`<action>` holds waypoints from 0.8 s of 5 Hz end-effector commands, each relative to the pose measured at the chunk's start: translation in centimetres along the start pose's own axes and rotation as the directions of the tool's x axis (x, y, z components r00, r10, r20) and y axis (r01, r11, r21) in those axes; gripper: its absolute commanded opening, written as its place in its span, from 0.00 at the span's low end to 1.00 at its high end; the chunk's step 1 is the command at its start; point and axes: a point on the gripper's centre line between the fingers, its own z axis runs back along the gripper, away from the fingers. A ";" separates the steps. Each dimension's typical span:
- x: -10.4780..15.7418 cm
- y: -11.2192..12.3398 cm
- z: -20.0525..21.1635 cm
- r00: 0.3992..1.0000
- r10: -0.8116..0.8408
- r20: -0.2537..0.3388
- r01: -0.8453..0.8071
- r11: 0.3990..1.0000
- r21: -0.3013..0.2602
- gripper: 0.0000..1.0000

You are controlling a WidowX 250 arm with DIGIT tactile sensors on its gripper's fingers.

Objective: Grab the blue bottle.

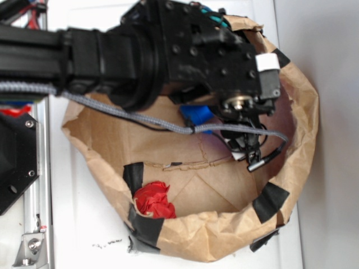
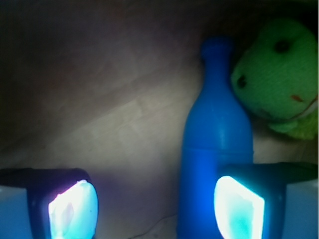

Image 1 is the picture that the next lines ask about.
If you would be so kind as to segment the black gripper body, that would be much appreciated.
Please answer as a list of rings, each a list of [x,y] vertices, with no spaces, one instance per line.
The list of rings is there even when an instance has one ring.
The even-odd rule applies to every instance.
[[[215,12],[176,1],[140,1],[121,21],[132,38],[136,86],[122,107],[145,110],[158,96],[207,105],[220,117],[272,115],[280,97],[279,67],[260,67],[244,36]]]

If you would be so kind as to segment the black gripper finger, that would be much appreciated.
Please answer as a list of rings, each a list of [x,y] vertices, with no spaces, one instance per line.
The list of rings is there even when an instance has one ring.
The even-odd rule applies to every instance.
[[[226,124],[241,124],[247,127],[266,130],[260,122],[259,116],[249,116],[241,118],[240,121],[234,119],[222,119]],[[226,148],[232,153],[237,161],[246,160],[249,165],[265,165],[265,159],[261,156],[259,134],[244,133],[235,131],[221,131],[221,140]]]

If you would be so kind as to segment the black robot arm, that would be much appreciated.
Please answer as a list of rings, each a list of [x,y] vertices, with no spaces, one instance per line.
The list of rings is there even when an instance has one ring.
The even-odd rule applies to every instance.
[[[17,116],[48,95],[161,132],[211,132],[254,171],[259,120],[280,97],[278,56],[257,54],[223,10],[199,2],[139,1],[106,32],[11,25],[35,1],[1,3],[1,112]]]

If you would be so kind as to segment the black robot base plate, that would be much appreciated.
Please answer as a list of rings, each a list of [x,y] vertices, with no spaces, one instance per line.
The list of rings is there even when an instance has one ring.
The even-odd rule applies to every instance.
[[[1,114],[1,215],[38,178],[37,121]]]

